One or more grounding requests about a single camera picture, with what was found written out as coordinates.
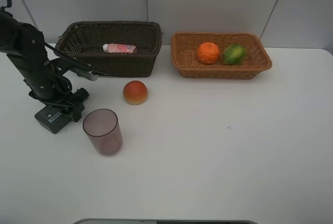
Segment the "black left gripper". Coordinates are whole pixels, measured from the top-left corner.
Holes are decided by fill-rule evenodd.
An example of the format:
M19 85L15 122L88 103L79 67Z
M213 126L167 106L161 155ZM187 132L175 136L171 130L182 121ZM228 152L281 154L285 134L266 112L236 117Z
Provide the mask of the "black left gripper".
M69 111L68 117L73 122L77 123L81 119L85 109L83 101L72 93L71 82L48 59L33 61L13 54L8 54L7 57L30 87L32 98L47 106Z

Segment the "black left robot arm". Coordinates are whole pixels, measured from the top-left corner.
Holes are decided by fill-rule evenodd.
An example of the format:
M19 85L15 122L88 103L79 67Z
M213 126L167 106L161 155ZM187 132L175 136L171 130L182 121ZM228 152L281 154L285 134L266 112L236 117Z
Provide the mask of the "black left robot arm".
M45 43L43 33L14 19L6 11L11 6L12 0L7 0L7 5L1 7L1 52L23 76L31 98L49 108L59 108L71 121L78 122L84 110L80 96L88 96L88 92L72 92L71 82L48 58L46 48L53 48Z

